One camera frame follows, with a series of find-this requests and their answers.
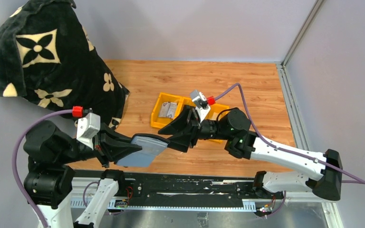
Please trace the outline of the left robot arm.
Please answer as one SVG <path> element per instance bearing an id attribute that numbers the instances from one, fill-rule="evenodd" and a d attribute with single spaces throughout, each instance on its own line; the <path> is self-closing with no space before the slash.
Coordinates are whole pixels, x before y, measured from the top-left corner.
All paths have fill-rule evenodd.
<path id="1" fill-rule="evenodd" d="M 83 213 L 72 219 L 72 181 L 76 171 L 69 164 L 97 158 L 107 167 L 141 149 L 130 137 L 105 124 L 87 127 L 86 133 L 92 146 L 70 137 L 47 120 L 25 134 L 23 149 L 28 154 L 29 172 L 22 189 L 45 228 L 97 228 L 114 196 L 122 197 L 120 206 L 126 208 L 131 198 L 139 194 L 136 183 L 127 181 L 123 171 L 106 169 Z"/>

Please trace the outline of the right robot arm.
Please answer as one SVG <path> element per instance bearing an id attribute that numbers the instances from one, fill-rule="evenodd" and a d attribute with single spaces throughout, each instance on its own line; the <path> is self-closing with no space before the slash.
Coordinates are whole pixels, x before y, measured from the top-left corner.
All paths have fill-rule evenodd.
<path id="1" fill-rule="evenodd" d="M 270 140 L 250 129 L 251 121 L 238 108 L 228 109 L 215 120 L 201 119 L 198 111 L 185 105 L 182 112 L 159 130 L 167 135 L 168 147 L 187 152 L 199 140 L 224 140 L 225 150 L 237 159 L 275 163 L 289 172 L 259 171 L 252 184 L 258 198 L 286 192 L 311 192 L 324 200 L 341 198 L 342 163 L 339 152 L 312 152 Z"/>

